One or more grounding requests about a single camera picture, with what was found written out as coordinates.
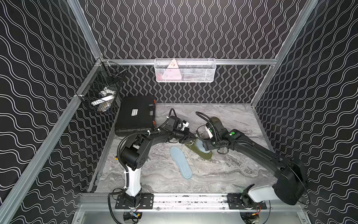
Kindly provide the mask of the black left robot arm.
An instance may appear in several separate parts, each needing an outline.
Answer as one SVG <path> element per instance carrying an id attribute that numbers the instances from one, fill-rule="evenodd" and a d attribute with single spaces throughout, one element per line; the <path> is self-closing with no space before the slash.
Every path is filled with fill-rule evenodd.
<path id="1" fill-rule="evenodd" d="M 132 133 L 120 142 L 117 148 L 116 158 L 125 169 L 125 187 L 123 195 L 125 201 L 131 207 L 138 207 L 141 199 L 140 175 L 141 168 L 148 159 L 151 147 L 177 140 L 180 144 L 186 144 L 196 139 L 190 132 L 184 120 L 176 116 L 167 118 L 165 124 L 150 131 Z"/>

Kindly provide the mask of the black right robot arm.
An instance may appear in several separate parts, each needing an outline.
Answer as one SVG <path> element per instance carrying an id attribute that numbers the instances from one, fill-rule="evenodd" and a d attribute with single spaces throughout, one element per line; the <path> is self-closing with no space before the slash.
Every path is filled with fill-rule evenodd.
<path id="1" fill-rule="evenodd" d="M 282 157 L 251 140 L 243 132 L 228 131 L 222 122 L 215 118 L 205 125 L 208 139 L 203 141 L 207 151 L 226 147 L 239 152 L 269 171 L 277 181 L 264 186 L 248 186 L 240 197 L 243 207 L 251 208 L 255 203 L 269 200 L 281 200 L 295 205 L 308 187 L 306 168 L 298 159 Z"/>

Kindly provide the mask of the light blue insole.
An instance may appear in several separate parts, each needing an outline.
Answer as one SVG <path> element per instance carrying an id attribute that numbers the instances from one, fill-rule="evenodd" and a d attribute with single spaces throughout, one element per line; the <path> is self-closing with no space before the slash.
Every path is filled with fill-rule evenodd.
<path id="1" fill-rule="evenodd" d="M 209 153 L 210 153 L 210 150 L 207 151 L 207 150 L 204 148 L 203 141 L 201 141 L 200 139 L 196 139 L 194 144 L 195 144 L 195 146 L 197 147 L 197 149 L 198 149 L 200 152 L 202 152 L 202 153 L 204 153 L 204 154 L 209 154 Z"/>
<path id="2" fill-rule="evenodd" d="M 183 151 L 180 148 L 173 146 L 170 148 L 170 155 L 178 166 L 182 177 L 187 180 L 192 179 L 193 173 Z"/>

